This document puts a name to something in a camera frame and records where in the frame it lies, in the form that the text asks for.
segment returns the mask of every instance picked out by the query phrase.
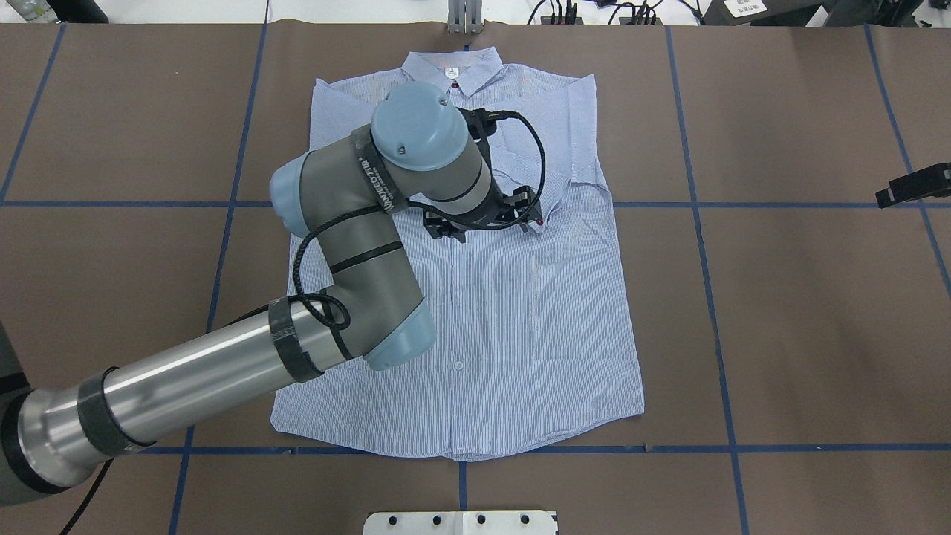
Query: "white label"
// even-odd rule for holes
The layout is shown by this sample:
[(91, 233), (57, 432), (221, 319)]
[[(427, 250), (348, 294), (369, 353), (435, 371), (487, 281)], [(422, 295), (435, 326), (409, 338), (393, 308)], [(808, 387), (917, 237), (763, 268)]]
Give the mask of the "white label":
[(762, 13), (767, 10), (763, 0), (723, 0), (723, 3), (736, 18)]

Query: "robotic arm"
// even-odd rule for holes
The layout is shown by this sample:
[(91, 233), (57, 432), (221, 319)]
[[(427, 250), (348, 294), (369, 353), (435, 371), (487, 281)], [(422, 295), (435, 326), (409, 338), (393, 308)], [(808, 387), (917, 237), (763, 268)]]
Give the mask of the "robotic arm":
[[(500, 192), (486, 137), (519, 119), (538, 143), (542, 182)], [(435, 340), (433, 319), (390, 213), (423, 208), (434, 238), (541, 224), (544, 150), (508, 111), (456, 109), (434, 86), (391, 91), (369, 125), (275, 172), (274, 210), (304, 238), (298, 295), (232, 325), (66, 389), (31, 389), (0, 325), (0, 505), (79, 485), (95, 467), (175, 430), (306, 382), (363, 356), (375, 370), (415, 358)], [(408, 197), (422, 193), (433, 204)], [(320, 243), (334, 285), (303, 293), (304, 250)]]

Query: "white bracket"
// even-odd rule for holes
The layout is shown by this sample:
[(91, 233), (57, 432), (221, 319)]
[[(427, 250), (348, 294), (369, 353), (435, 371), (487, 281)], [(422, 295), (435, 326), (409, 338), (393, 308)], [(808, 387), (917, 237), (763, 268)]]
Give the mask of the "white bracket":
[(482, 33), (482, 0), (449, 0), (450, 33)]
[(554, 511), (374, 513), (363, 535), (558, 535)]

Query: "light blue joint cap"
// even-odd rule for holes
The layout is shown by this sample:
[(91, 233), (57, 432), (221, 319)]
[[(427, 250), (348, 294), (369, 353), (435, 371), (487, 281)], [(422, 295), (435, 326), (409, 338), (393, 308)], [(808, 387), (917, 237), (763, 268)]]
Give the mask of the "light blue joint cap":
[(466, 120), (449, 95), (425, 82), (393, 88), (374, 110), (370, 131), (384, 158), (412, 171), (448, 166), (469, 140)]
[(383, 371), (406, 364), (426, 352), (436, 341), (436, 324), (423, 299), (409, 316), (393, 329), (363, 360), (370, 369)]
[(310, 232), (301, 209), (301, 173), (303, 163), (311, 152), (313, 151), (308, 150), (287, 162), (271, 175), (271, 205), (281, 217), (281, 221), (284, 221), (284, 226), (301, 238)]

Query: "striped shirt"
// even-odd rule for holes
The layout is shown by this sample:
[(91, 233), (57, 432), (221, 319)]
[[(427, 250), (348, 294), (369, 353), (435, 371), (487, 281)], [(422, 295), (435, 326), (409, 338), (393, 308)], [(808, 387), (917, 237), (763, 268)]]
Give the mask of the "striped shirt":
[[(418, 209), (394, 214), (436, 342), (400, 367), (373, 371), (355, 359), (282, 389), (274, 428), (382, 455), (477, 461), (642, 413), (593, 76), (503, 65), (495, 49), (412, 52), (400, 69), (318, 79), (311, 149), (368, 123), (391, 88), (413, 80), (445, 89), (457, 107), (511, 109), (532, 123), (548, 168), (543, 224), (470, 231), (460, 244), (431, 238)], [(503, 192), (538, 187), (538, 150), (523, 125), (501, 121), (489, 141)], [(291, 236), (291, 261), (299, 242)], [(316, 243), (305, 258), (305, 289), (333, 284)]]

